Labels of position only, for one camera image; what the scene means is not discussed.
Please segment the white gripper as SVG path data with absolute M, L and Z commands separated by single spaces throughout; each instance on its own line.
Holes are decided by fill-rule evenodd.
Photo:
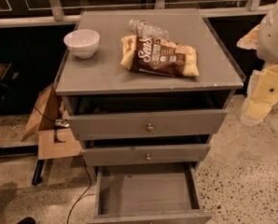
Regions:
M 259 26 L 255 26 L 239 39 L 237 47 L 256 49 Z M 260 124 L 278 103 L 278 64 L 267 63 L 261 71 L 255 70 L 247 89 L 242 107 L 241 122 L 247 126 Z

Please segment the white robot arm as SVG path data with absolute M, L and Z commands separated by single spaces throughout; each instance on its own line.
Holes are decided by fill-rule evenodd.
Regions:
M 258 125 L 278 103 L 278 1 L 237 46 L 254 49 L 263 68 L 254 70 L 248 81 L 241 121 L 247 126 Z

